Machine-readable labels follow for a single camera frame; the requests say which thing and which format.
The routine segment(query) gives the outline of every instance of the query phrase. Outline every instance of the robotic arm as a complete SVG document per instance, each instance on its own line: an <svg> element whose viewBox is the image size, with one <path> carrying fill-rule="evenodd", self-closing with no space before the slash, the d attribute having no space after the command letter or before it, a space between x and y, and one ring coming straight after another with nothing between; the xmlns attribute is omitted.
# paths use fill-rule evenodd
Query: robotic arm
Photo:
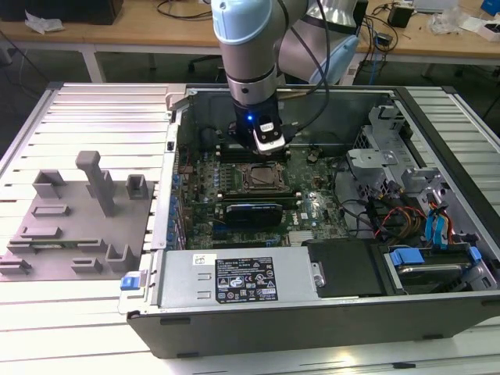
<svg viewBox="0 0 500 375"><path fill-rule="evenodd" d="M323 74L336 82L358 44L355 5L356 0L212 0L214 31L236 112L229 133L239 144L269 154L291 140L284 136L278 112L278 69L310 83ZM324 72L326 65L331 69Z"/></svg>

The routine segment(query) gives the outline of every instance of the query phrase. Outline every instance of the warning label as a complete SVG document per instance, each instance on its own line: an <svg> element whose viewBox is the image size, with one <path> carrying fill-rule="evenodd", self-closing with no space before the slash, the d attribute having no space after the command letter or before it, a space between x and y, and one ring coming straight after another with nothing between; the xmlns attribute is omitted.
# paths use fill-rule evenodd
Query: warning label
<svg viewBox="0 0 500 375"><path fill-rule="evenodd" d="M277 301L273 258L216 260L218 303Z"/></svg>

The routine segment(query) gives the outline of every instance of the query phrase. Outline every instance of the floor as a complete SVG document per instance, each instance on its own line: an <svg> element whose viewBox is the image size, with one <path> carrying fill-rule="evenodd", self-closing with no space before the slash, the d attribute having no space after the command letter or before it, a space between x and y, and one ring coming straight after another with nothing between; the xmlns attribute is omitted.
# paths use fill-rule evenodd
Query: floor
<svg viewBox="0 0 500 375"><path fill-rule="evenodd" d="M88 82L89 77L78 52L28 51L28 57L49 80ZM188 62L193 55L157 55L158 68L148 68L145 54L100 53L99 56L108 82L214 82L220 60L200 62L193 73L188 72ZM494 67L464 66L462 76L455 72L458 66L436 65L430 78L421 76L423 64L389 62L376 75L374 84L405 86L453 86L480 115L500 94L498 78L491 75ZM45 82L23 57L16 53L12 64L0 73L0 155L3 155L17 131L36 105L37 96ZM371 67L365 67L355 84L368 84ZM500 103L489 113L487 124L500 133Z"/></svg>

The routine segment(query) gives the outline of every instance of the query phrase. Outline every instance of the motherboard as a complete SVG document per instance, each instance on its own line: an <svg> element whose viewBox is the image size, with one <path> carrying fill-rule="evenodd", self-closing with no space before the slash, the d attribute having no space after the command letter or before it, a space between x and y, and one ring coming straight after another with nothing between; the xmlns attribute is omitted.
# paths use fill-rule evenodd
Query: motherboard
<svg viewBox="0 0 500 375"><path fill-rule="evenodd" d="M205 152L180 162L186 249L300 246L348 236L331 187L336 158L293 148L287 158L227 162Z"/></svg>

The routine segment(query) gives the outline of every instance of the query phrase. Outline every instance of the desk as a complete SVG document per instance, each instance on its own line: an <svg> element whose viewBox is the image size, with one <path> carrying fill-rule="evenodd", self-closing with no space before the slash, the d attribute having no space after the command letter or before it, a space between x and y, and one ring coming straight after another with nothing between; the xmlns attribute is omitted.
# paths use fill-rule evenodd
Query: desk
<svg viewBox="0 0 500 375"><path fill-rule="evenodd" d="M186 22L156 11L159 0L124 0L113 25L64 23L64 31L38 34L22 22L1 22L2 30L19 48L78 51L92 82L105 82L96 52L180 53L219 55L211 20ZM175 3L172 13L206 12L207 5ZM0 38L0 49L12 46Z"/></svg>
<svg viewBox="0 0 500 375"><path fill-rule="evenodd" d="M370 0L367 13L371 14L386 0ZM471 16L481 14L482 0L461 0L462 10ZM387 22L389 12L383 11L378 18ZM427 28L430 15L416 14L405 29L396 28L398 45L387 54L387 61L401 63L498 65L500 64L500 44L491 43L479 35L464 30L461 34L433 35ZM375 30L394 35L381 22L374 20ZM364 59L369 47L368 30L363 27L357 53L341 84L352 84L359 63Z"/></svg>
<svg viewBox="0 0 500 375"><path fill-rule="evenodd" d="M370 0L368 13L387 0ZM24 23L3 22L0 29L20 48L58 49L79 51L92 82L105 82L105 76L96 52L142 52L218 55L220 50L213 33L211 20L186 22L173 20L156 12L158 0L124 0L123 9L111 26L65 23L65 31L40 35L28 29ZM478 16L481 0L462 0L466 12ZM173 11L194 14L207 10L207 5L193 2L176 3ZM388 12L379 17L387 19ZM388 61L407 63L447 63L471 65L500 64L500 45L490 43L479 35L464 31L460 35L433 35L427 29L428 15L412 17L405 29L398 29L399 43L387 55ZM384 32L385 27L376 28ZM343 78L343 84L352 84L359 62L368 49L367 32L362 31L358 53ZM0 40L0 49L9 43Z"/></svg>

